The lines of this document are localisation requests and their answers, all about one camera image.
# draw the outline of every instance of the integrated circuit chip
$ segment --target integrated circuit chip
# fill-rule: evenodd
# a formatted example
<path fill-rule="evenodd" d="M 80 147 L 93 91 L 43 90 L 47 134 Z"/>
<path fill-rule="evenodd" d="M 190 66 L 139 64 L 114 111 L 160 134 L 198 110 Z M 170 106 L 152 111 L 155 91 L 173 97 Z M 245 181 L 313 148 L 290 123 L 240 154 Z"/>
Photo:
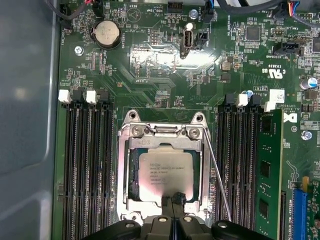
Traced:
<path fill-rule="evenodd" d="M 139 198 L 143 202 L 161 202 L 162 196 L 185 194 L 193 198 L 193 156 L 171 146 L 149 149 L 139 156 Z"/>
<path fill-rule="evenodd" d="M 247 26 L 245 32 L 245 39 L 248 41 L 260 41 L 260 27 Z"/>
<path fill-rule="evenodd" d="M 266 178 L 270 177 L 270 163 L 262 161 L 260 165 L 260 173 Z"/>
<path fill-rule="evenodd" d="M 261 213 L 262 216 L 265 218 L 268 218 L 269 216 L 269 205 L 262 199 L 259 201 L 259 212 Z"/>
<path fill-rule="evenodd" d="M 320 53 L 320 37 L 315 37 L 312 40 L 312 52 Z"/>

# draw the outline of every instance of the cpu socket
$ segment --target cpu socket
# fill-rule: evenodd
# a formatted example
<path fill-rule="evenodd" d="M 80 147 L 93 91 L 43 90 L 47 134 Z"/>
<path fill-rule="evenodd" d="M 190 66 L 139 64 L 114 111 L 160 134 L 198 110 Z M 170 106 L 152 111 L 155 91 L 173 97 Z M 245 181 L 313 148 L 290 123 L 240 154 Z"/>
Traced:
<path fill-rule="evenodd" d="M 143 224 L 161 215 L 161 198 L 184 193 L 186 214 L 209 219 L 211 156 L 197 112 L 190 123 L 143 122 L 127 112 L 118 131 L 117 215 Z"/>

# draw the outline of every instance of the surface-mount component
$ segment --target surface-mount component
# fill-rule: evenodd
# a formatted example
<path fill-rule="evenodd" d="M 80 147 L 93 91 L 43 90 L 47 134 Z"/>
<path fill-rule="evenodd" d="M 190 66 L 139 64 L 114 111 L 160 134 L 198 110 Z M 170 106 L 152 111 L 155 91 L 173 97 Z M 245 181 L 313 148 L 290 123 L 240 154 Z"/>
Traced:
<path fill-rule="evenodd" d="M 247 26 L 245 30 L 245 39 L 247 41 L 259 41 L 260 40 L 260 27 L 259 26 Z"/>
<path fill-rule="evenodd" d="M 315 77 L 309 77 L 302 79 L 300 87 L 303 90 L 313 89 L 318 86 L 318 80 Z"/>
<path fill-rule="evenodd" d="M 95 23 L 90 30 L 90 35 L 102 49 L 106 50 L 116 48 L 122 40 L 120 28 L 111 20 Z"/>
<path fill-rule="evenodd" d="M 304 92 L 304 98 L 307 100 L 315 100 L 318 98 L 318 91 L 307 90 Z"/>

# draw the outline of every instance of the metal socket frame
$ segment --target metal socket frame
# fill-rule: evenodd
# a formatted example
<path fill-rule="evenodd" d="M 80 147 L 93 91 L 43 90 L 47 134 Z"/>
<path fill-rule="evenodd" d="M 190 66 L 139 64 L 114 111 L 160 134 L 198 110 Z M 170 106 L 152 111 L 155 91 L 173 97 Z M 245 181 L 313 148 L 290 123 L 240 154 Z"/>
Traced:
<path fill-rule="evenodd" d="M 136 110 L 127 112 L 118 131 L 117 200 L 116 210 L 120 220 L 134 218 L 140 224 L 147 217 L 161 215 L 162 208 L 156 202 L 135 201 L 128 198 L 130 150 L 156 149 L 160 144 L 170 144 L 174 149 L 200 153 L 199 197 L 184 206 L 186 214 L 204 221 L 209 218 L 211 156 L 204 131 L 210 137 L 206 118 L 202 112 L 194 114 L 190 123 L 143 122 Z"/>

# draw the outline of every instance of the blue expansion slot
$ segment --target blue expansion slot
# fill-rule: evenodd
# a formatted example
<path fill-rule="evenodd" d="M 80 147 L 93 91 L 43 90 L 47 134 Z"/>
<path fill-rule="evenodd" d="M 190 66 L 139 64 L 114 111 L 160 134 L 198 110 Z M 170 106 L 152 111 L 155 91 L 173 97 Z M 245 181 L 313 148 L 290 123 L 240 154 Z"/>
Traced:
<path fill-rule="evenodd" d="M 293 240 L 305 240 L 307 229 L 307 193 L 293 190 Z"/>

